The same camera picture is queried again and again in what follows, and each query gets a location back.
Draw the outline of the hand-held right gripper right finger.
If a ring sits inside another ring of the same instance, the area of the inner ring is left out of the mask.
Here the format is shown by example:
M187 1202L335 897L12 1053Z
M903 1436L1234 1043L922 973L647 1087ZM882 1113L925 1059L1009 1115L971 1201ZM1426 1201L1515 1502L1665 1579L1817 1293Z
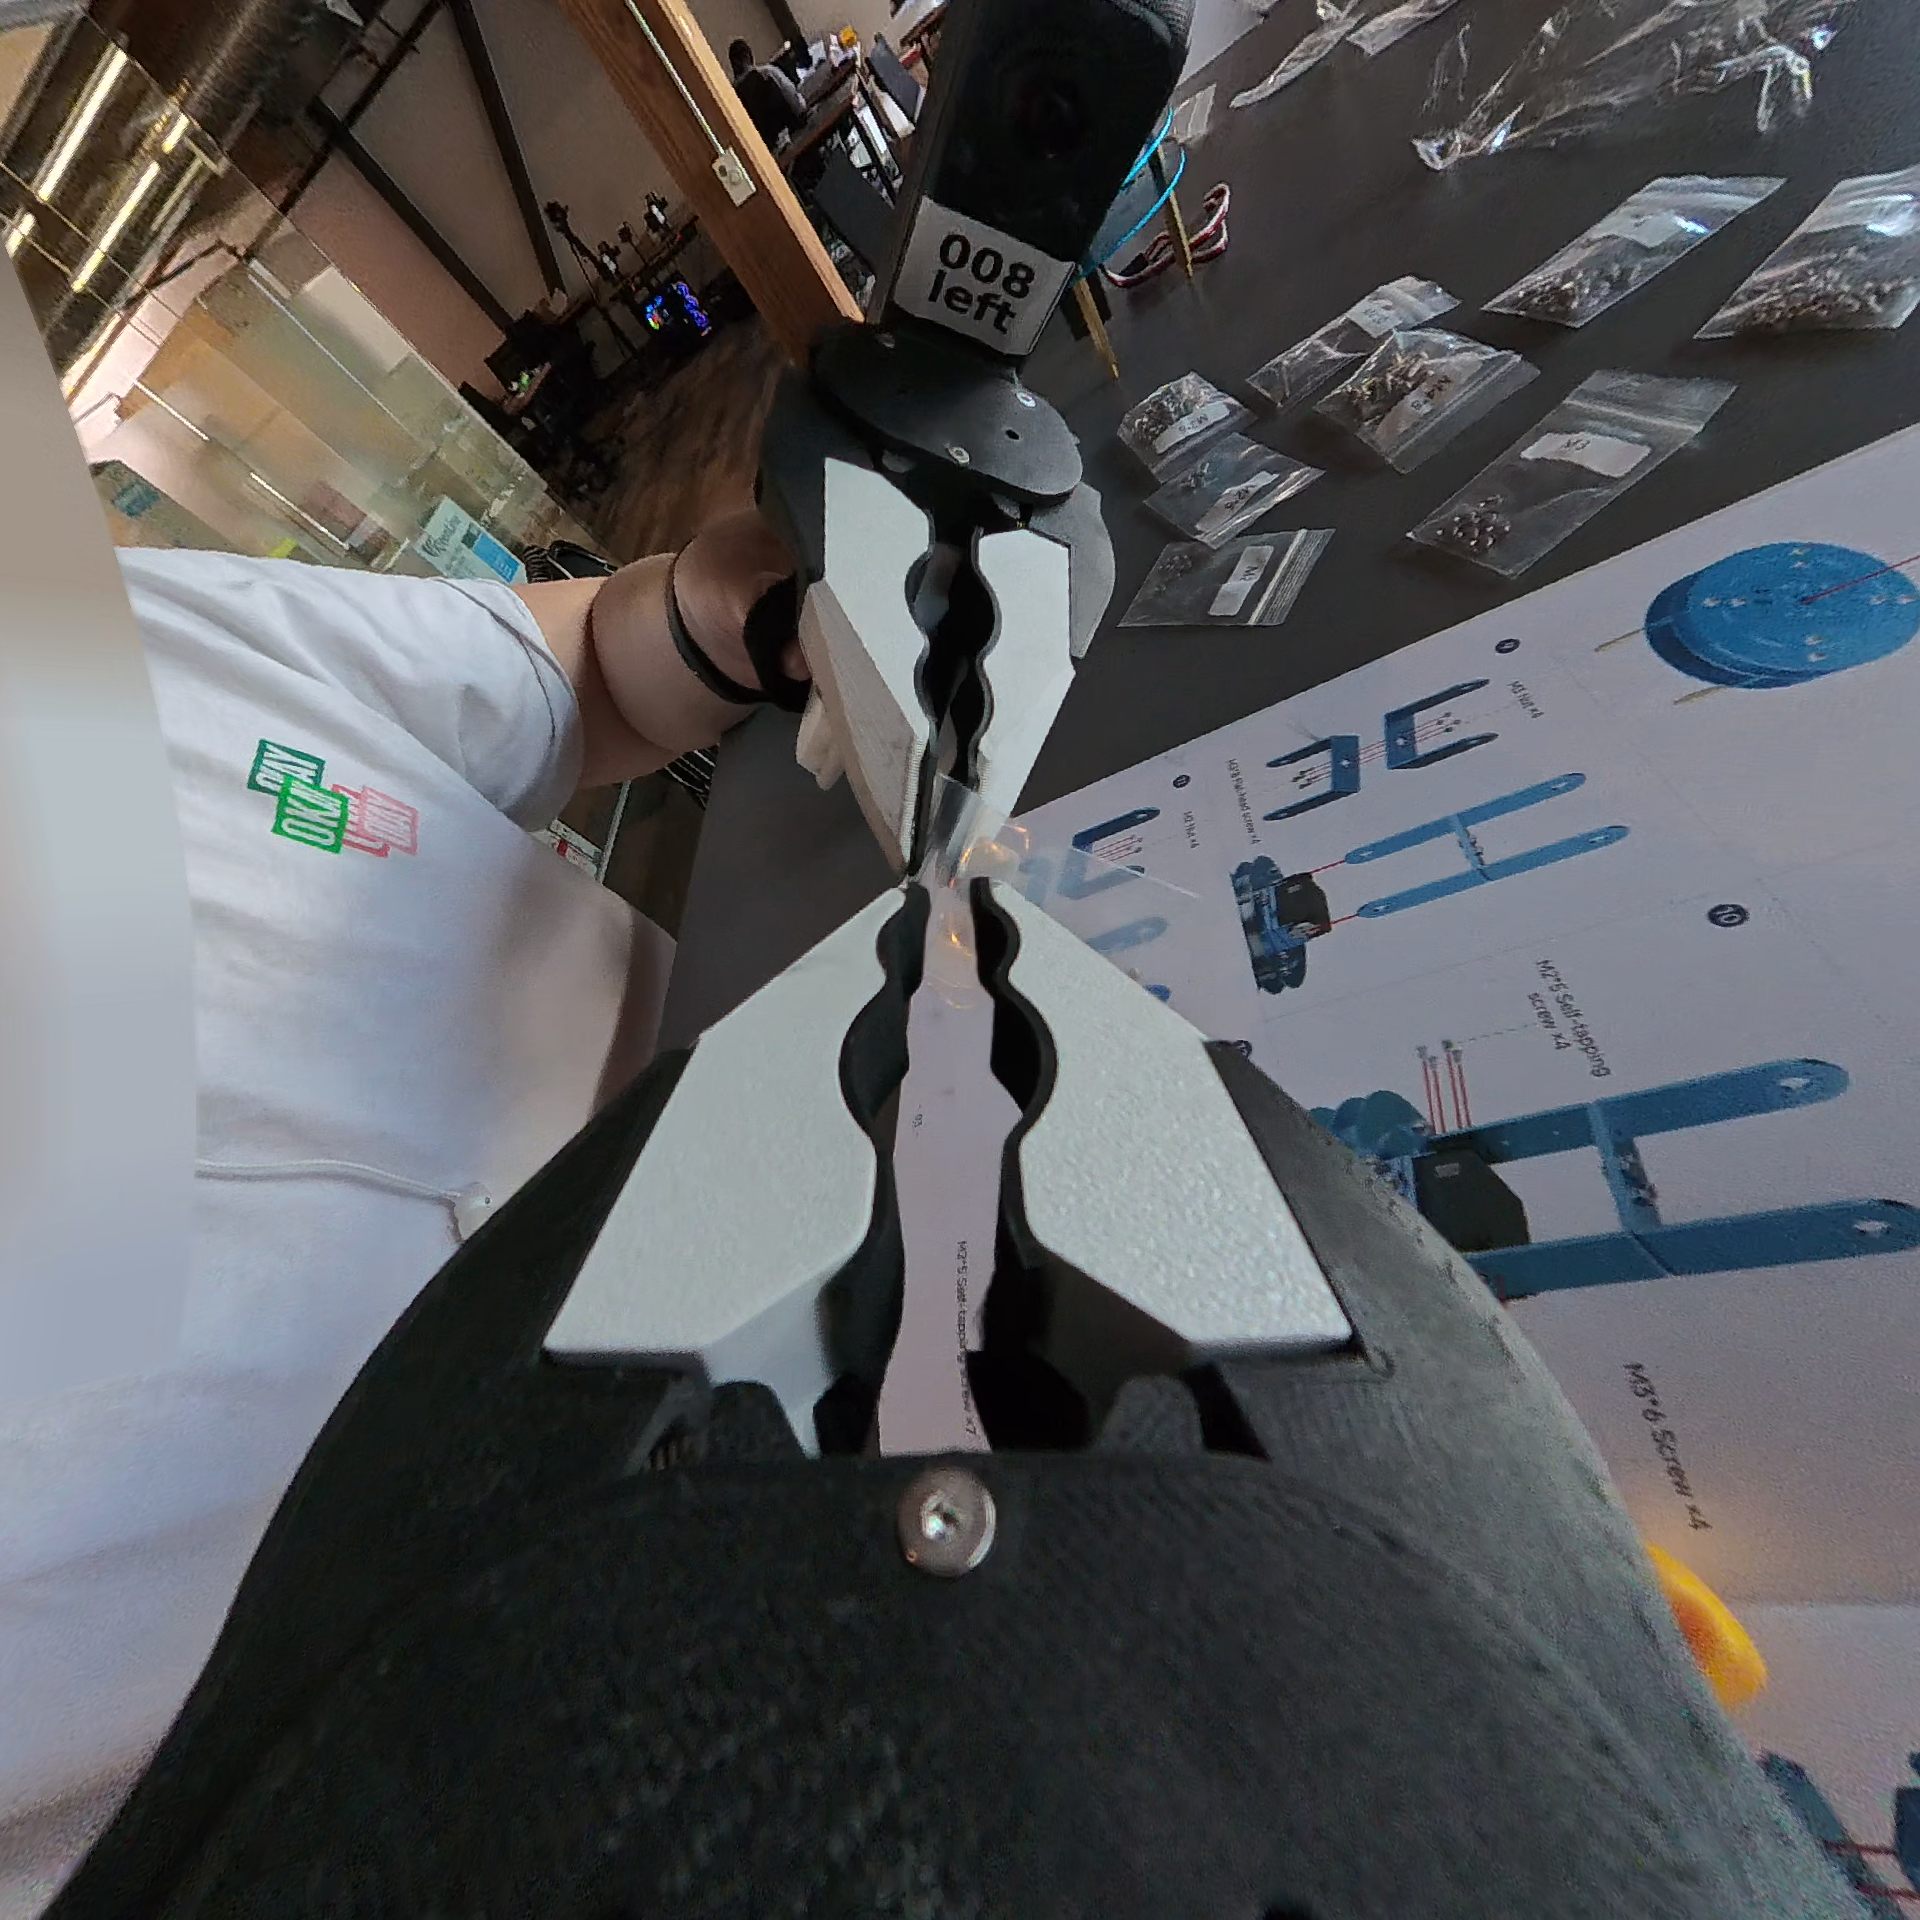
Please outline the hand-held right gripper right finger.
M1218 1047L1010 884L968 898L1018 1108L968 1357L991 1446L1083 1449L1135 1380L1346 1354L1353 1321Z

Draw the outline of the crumpled clear plastic wrap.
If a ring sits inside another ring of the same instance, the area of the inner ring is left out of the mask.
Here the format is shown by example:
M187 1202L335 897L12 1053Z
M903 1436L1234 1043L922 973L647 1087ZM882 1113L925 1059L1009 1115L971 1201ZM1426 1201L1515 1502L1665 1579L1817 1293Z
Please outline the crumpled clear plastic wrap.
M1271 101L1343 46L1375 59L1453 9L1457 2L1314 2L1312 29L1257 85L1234 93L1233 108Z
M1445 173L1741 89L1752 91L1755 134L1773 137L1808 114L1817 62L1856 13L1853 2L1563 4L1500 79L1411 146Z

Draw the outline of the blue acrylic robot base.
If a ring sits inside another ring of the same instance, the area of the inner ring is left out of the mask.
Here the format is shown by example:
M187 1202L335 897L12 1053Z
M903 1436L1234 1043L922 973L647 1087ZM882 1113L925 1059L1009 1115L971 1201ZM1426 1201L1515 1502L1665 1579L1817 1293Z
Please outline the blue acrylic robot base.
M1173 267L1185 276L1220 258L1231 246L1233 191L1213 186L1194 219L1179 201L1187 175L1185 121L1179 108L1167 108L1153 137L1095 229L1066 306L1069 332L1092 342L1112 377L1121 375L1108 322L1108 294L1135 293Z

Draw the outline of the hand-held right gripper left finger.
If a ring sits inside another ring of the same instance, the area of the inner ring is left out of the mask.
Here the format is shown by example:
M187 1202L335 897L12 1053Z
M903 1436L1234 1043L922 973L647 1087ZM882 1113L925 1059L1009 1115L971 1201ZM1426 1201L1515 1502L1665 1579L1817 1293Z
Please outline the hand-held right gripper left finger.
M925 886L881 893L699 1035L546 1355L761 1386L805 1454L859 1449L903 1287L873 1130L925 932Z

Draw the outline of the glass partition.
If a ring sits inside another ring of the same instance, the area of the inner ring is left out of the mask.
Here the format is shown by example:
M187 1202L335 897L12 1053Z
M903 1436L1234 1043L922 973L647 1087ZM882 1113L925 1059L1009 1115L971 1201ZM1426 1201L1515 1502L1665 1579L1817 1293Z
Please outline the glass partition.
M116 545L553 579L588 530L268 187L368 13L4 4L4 276Z

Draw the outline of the wooden post with outlet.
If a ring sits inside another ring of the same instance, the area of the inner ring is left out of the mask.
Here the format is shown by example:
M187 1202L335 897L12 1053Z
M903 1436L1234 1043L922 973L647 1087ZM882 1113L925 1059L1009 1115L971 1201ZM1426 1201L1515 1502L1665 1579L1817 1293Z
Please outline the wooden post with outlet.
M692 204L768 333L802 369L859 311L777 157L683 2L564 2L563 12Z

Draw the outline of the person's left forearm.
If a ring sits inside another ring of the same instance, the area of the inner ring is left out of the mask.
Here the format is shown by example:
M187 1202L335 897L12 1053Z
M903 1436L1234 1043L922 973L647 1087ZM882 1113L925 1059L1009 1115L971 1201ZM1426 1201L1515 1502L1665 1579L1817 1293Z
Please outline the person's left forearm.
M607 579L586 612L575 671L584 717L584 786L623 783L715 746L748 717L691 644L674 597L677 558L637 559Z

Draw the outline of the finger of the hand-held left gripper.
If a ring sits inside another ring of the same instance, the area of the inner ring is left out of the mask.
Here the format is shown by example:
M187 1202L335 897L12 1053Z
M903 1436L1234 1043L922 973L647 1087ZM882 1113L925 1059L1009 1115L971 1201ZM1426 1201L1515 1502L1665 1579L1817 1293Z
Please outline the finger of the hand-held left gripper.
M937 845L1010 819L1072 684L1072 554L1036 530L937 541Z
M898 875L928 861L943 719L928 697L928 636L907 579L928 558L930 522L890 475L844 460L823 468L823 570L801 605L812 690L801 767L820 789L847 780Z

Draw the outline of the group of clear screw bags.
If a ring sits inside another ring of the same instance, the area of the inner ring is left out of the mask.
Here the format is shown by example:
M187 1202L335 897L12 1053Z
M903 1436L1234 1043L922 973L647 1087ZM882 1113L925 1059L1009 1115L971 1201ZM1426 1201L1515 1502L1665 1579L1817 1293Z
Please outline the group of clear screw bags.
M1780 187L1771 175L1658 175L1490 301L1490 314L1581 329L1665 276ZM1538 375L1528 357L1439 322L1453 297L1402 276L1245 377L1276 417L1300 404L1331 437L1411 473ZM1916 314L1916 167L1836 187L1696 333L1701 342L1801 332L1893 332ZM1713 377L1605 369L1586 375L1519 446L1481 468L1411 539L1515 579L1658 463L1691 443L1732 397ZM1128 629L1282 621L1331 530L1261 535L1314 470L1239 431L1241 407L1183 375L1123 421L1136 453L1169 458L1148 509L1161 548Z

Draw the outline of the small zip bag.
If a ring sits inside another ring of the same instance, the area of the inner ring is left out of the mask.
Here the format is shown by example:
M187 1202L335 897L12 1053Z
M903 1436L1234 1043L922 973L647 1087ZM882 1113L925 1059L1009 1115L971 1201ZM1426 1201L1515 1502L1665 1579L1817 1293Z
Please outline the small zip bag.
M1148 866L1154 806L1056 831L1003 815L951 780L935 789L920 874L930 898L925 990L935 1009L971 1015L987 1002L969 893L977 879L1002 882L1156 1002L1178 1002L1176 946L1196 897Z

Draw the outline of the person's left hand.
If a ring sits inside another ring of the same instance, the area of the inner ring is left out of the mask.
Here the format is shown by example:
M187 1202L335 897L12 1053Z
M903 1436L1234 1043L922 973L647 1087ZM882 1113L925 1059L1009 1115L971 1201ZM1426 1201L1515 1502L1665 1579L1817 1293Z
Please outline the person's left hand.
M725 697L805 706L801 564L757 507L713 519L682 548L674 597L683 634Z

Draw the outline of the printed assembly instruction sheet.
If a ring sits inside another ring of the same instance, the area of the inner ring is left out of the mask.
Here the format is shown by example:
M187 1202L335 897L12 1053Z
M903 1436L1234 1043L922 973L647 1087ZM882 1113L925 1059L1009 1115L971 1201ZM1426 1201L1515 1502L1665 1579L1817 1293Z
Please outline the printed assembly instruction sheet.
M1041 806L1490 1273L1859 1915L1916 1915L1916 428Z

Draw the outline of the yellow handled screwdriver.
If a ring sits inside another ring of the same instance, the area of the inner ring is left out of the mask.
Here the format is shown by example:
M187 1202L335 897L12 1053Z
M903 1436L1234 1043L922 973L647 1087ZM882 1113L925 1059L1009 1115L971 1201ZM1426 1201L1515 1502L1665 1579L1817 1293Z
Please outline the yellow handled screwdriver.
M1770 1669L1741 1621L1685 1561L1656 1542L1647 1557L1672 1613L1717 1700L1748 1708L1770 1685Z

